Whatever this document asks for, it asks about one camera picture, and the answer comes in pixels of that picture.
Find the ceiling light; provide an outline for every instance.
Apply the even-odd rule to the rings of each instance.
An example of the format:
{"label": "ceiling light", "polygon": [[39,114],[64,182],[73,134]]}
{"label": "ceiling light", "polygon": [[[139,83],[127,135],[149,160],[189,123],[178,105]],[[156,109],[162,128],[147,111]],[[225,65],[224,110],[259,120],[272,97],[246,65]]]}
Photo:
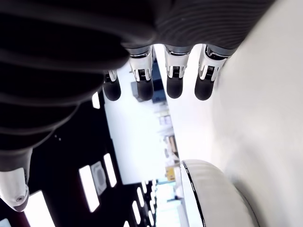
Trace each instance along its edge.
{"label": "ceiling light", "polygon": [[123,227],[129,227],[129,223],[128,221],[125,221],[124,226]]}
{"label": "ceiling light", "polygon": [[7,218],[0,221],[0,226],[1,227],[11,227],[9,220]]}
{"label": "ceiling light", "polygon": [[154,214],[155,213],[155,207],[153,206],[152,201],[150,201],[150,206],[151,206],[151,212],[152,212],[152,214]]}
{"label": "ceiling light", "polygon": [[156,200],[155,200],[155,197],[152,195],[152,192],[151,192],[151,200],[152,200],[153,205],[155,205],[156,204]]}
{"label": "ceiling light", "polygon": [[93,107],[96,108],[96,109],[100,109],[100,102],[99,102],[98,92],[96,92],[93,95],[92,101],[93,101]]}
{"label": "ceiling light", "polygon": [[107,170],[107,175],[109,177],[110,186],[114,187],[117,183],[116,175],[114,172],[114,167],[112,163],[112,159],[110,158],[110,154],[104,155],[105,166]]}
{"label": "ceiling light", "polygon": [[141,207],[144,207],[144,199],[143,199],[142,191],[141,191],[140,187],[137,188],[137,193],[138,193],[140,205],[141,205]]}
{"label": "ceiling light", "polygon": [[151,226],[153,226],[154,222],[153,222],[152,212],[150,210],[148,211],[148,217],[150,218]]}
{"label": "ceiling light", "polygon": [[97,192],[95,189],[93,177],[91,175],[90,166],[79,169],[80,178],[85,193],[86,201],[89,205],[90,212],[94,212],[100,205]]}
{"label": "ceiling light", "polygon": [[145,184],[144,181],[142,181],[142,188],[143,188],[144,194],[146,194],[147,193],[147,188],[146,188],[146,184]]}
{"label": "ceiling light", "polygon": [[42,191],[38,191],[28,198],[24,213],[31,227],[55,227]]}
{"label": "ceiling light", "polygon": [[136,201],[133,202],[133,211],[134,211],[134,216],[136,218],[136,222],[139,225],[140,222],[141,222],[141,217],[140,217],[140,214],[139,214],[138,205],[137,205]]}

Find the black fingertip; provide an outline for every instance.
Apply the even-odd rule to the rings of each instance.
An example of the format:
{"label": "black fingertip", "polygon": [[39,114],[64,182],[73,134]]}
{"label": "black fingertip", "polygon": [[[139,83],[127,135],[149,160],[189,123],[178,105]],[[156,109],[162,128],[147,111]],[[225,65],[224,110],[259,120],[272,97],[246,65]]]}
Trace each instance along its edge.
{"label": "black fingertip", "polygon": [[110,100],[110,101],[116,101],[120,98],[121,96],[121,88],[120,88],[120,83],[119,83],[119,78],[114,82],[106,82],[103,84],[103,89],[105,96]]}
{"label": "black fingertip", "polygon": [[209,79],[201,80],[199,75],[197,76],[195,95],[199,100],[207,100],[212,95],[214,88],[214,82]]}
{"label": "black fingertip", "polygon": [[137,82],[138,95],[143,101],[148,101],[153,96],[153,83],[152,79],[146,81],[142,80]]}
{"label": "black fingertip", "polygon": [[179,98],[183,91],[183,78],[170,78],[167,76],[166,91],[169,97]]}

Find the white wall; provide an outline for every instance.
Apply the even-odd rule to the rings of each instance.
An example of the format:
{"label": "white wall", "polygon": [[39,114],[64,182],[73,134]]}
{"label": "white wall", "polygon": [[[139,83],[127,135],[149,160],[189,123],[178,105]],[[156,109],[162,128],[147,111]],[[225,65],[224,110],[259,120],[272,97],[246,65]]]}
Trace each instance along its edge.
{"label": "white wall", "polygon": [[[302,9],[301,0],[277,2],[228,60],[205,102],[194,95],[196,46],[182,96],[168,99],[181,159],[221,168],[260,227],[303,223]],[[166,80],[162,46],[156,53]]]}
{"label": "white wall", "polygon": [[159,147],[159,120],[154,114],[160,104],[139,103],[132,94],[135,81],[129,63],[118,70],[121,97],[109,101],[105,111],[123,184],[164,177],[164,151]]}

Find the robotic hand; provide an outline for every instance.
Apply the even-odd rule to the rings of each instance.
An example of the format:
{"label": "robotic hand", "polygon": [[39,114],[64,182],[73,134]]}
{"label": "robotic hand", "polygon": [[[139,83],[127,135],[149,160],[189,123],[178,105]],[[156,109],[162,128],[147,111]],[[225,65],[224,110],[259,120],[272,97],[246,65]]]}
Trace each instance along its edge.
{"label": "robotic hand", "polygon": [[224,63],[273,2],[1,1],[0,198],[24,210],[33,149],[102,88],[117,100],[116,69],[128,60],[139,96],[152,98],[153,44],[165,46],[172,98],[182,94],[193,46],[203,44],[195,95],[208,99]]}
{"label": "robotic hand", "polygon": [[137,81],[138,95],[146,101],[153,96],[152,83],[152,46],[127,49],[130,53],[129,63]]}

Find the black ceiling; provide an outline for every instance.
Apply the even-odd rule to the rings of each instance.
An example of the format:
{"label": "black ceiling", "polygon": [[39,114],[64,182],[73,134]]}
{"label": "black ceiling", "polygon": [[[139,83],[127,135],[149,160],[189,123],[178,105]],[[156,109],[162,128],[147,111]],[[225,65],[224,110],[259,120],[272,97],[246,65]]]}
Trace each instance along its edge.
{"label": "black ceiling", "polygon": [[[56,227],[123,227],[126,220],[131,227],[136,226],[132,203],[137,200],[139,205],[137,187],[141,184],[122,185],[106,121],[103,94],[99,99],[100,109],[94,109],[91,101],[83,103],[69,122],[34,149],[29,189],[31,193],[42,190]],[[117,184],[111,188],[107,179],[107,189],[99,197],[100,206],[90,213],[79,168],[101,161],[105,169],[103,156],[106,153],[111,155]],[[145,199],[149,201],[150,197],[146,195]],[[143,227],[148,225],[148,219],[142,216],[140,226]],[[16,213],[0,201],[0,220],[4,218],[12,227],[29,226],[24,213]]]}

